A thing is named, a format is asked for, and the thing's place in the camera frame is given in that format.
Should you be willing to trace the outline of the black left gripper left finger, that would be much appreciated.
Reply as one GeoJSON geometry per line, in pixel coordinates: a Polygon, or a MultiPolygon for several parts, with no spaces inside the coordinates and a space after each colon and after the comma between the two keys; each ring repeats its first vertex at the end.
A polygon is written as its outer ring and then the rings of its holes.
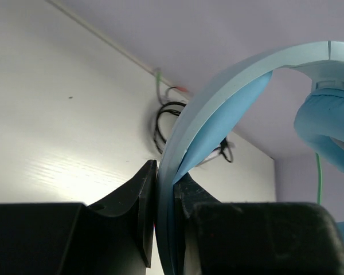
{"type": "Polygon", "coordinates": [[[145,274],[157,163],[91,205],[0,204],[0,274],[145,274]]]}

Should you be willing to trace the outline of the light blue headphones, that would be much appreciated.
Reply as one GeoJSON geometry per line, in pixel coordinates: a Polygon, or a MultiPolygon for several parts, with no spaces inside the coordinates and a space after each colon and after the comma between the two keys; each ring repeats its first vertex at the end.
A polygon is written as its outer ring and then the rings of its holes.
{"type": "Polygon", "coordinates": [[[295,117],[295,131],[344,173],[344,42],[272,49],[228,67],[184,107],[162,154],[155,229],[165,274],[177,273],[173,186],[235,127],[279,68],[311,79],[311,92],[295,117]]]}

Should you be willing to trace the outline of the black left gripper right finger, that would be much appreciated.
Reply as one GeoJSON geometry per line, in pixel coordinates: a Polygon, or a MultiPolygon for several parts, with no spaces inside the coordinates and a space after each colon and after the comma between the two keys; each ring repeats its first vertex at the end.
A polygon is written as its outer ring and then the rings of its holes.
{"type": "Polygon", "coordinates": [[[174,185],[179,274],[344,274],[344,240],[314,203],[223,203],[174,185]]]}

